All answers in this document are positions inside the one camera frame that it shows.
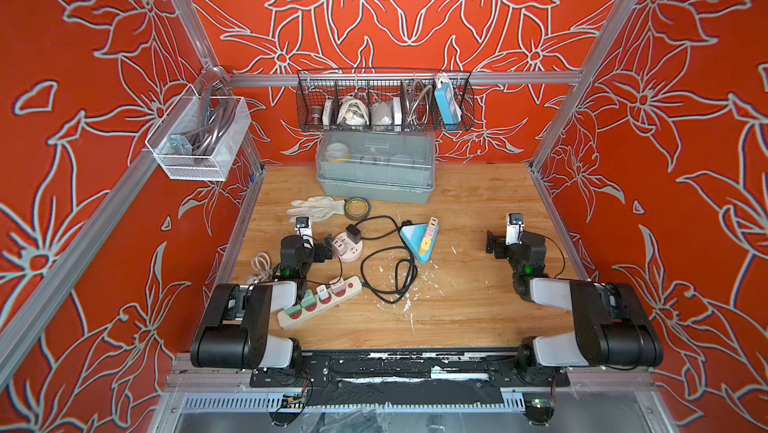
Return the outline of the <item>pink round power socket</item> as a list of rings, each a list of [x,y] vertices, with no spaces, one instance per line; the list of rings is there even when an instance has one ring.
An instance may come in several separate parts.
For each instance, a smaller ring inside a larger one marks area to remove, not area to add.
[[[351,240],[347,233],[340,233],[332,240],[332,249],[334,255],[342,263],[352,263],[359,260],[363,254],[364,242],[360,239],[358,242]]]

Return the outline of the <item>yellow plug adapter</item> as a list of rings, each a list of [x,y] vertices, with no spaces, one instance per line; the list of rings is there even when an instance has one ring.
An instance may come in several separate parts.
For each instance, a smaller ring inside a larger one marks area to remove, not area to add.
[[[421,256],[426,256],[430,251],[432,247],[432,241],[429,238],[425,238],[420,243],[418,254]]]

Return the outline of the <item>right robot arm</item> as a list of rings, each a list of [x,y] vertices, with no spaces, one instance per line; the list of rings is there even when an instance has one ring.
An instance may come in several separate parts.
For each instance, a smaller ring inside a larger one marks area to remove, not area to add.
[[[572,314],[572,331],[525,338],[516,367],[632,370],[661,365],[662,341],[633,287],[548,276],[546,242],[545,236],[525,229],[518,213],[507,216],[504,235],[486,236],[486,252],[510,265],[514,290],[522,300]]]

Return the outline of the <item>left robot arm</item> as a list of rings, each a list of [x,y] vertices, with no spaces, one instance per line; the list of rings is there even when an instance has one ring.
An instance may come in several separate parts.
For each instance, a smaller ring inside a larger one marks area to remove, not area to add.
[[[214,288],[190,348],[194,367],[301,370],[300,342],[271,335],[270,318],[301,308],[309,297],[311,266],[330,260],[332,251],[315,242],[309,216],[298,214],[294,222],[296,233],[281,240],[280,263],[267,272],[266,280]]]

